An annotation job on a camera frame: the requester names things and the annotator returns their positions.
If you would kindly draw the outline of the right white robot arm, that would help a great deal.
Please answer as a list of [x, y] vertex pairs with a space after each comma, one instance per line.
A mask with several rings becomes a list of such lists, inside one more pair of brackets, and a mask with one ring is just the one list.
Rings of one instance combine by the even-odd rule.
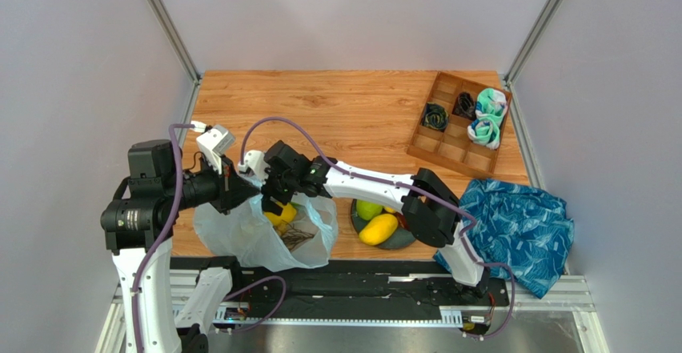
[[248, 151], [244, 164], [263, 183], [264, 208], [288, 203], [296, 194], [379, 204], [400, 213], [416, 240], [437, 249], [457, 283], [477, 287], [487, 278], [464, 228], [473, 217], [432, 170], [380, 173], [323, 154], [307, 158], [282, 141], [265, 153]]

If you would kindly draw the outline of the dark red fake fruit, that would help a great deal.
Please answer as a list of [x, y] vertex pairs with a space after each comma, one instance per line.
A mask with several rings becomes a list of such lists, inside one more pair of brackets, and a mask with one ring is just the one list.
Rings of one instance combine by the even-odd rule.
[[409, 230], [410, 230], [410, 227], [409, 227], [409, 225], [407, 224], [407, 220], [406, 220], [406, 218], [404, 217], [404, 215], [402, 215], [402, 214], [400, 214], [400, 213], [396, 213], [396, 214], [395, 214], [395, 217], [398, 219], [399, 225], [400, 225], [403, 229], [405, 229], [406, 231], [409, 231]]

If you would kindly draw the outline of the yellow fake lemon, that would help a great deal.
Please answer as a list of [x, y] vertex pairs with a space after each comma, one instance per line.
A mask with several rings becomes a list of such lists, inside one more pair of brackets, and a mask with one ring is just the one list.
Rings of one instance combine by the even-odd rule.
[[287, 230], [287, 226], [295, 219], [298, 211], [291, 203], [277, 203], [277, 205], [282, 209], [279, 215], [271, 211], [265, 211], [264, 215], [272, 223], [276, 231], [283, 233]]

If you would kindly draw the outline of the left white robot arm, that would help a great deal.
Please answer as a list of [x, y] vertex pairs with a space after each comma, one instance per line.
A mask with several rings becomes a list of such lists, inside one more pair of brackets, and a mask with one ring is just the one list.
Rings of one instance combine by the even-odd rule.
[[100, 225], [124, 293], [126, 351], [180, 352], [204, 338], [199, 326], [171, 318], [172, 227], [182, 210], [211, 204], [228, 214], [259, 189], [222, 156], [213, 168], [201, 157], [197, 172], [182, 168], [182, 151], [168, 139], [134, 144], [125, 177], [102, 212]]

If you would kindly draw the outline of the yellow fake mango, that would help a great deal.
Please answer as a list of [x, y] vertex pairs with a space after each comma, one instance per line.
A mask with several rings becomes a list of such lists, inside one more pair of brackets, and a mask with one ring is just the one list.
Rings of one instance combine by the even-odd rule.
[[376, 246], [387, 241], [398, 229], [399, 221], [393, 214], [381, 214], [374, 217], [359, 232], [359, 240], [369, 246]]

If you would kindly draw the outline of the green fake pear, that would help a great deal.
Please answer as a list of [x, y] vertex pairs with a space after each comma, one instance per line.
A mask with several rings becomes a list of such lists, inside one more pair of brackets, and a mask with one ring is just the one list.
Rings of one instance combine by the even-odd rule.
[[356, 214], [364, 221], [371, 221], [374, 217], [383, 213], [383, 206], [377, 203], [357, 200], [355, 204]]

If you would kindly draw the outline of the light blue plastic bag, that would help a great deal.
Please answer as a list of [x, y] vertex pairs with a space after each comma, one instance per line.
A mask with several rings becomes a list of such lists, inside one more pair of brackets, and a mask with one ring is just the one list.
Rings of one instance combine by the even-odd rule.
[[214, 255], [234, 256], [243, 267], [265, 267], [278, 272], [326, 266], [339, 235], [335, 202], [324, 197], [294, 196], [298, 213], [290, 224], [315, 237], [290, 252], [264, 215], [261, 199], [262, 195], [248, 199], [228, 215], [203, 204], [195, 209], [195, 233]]

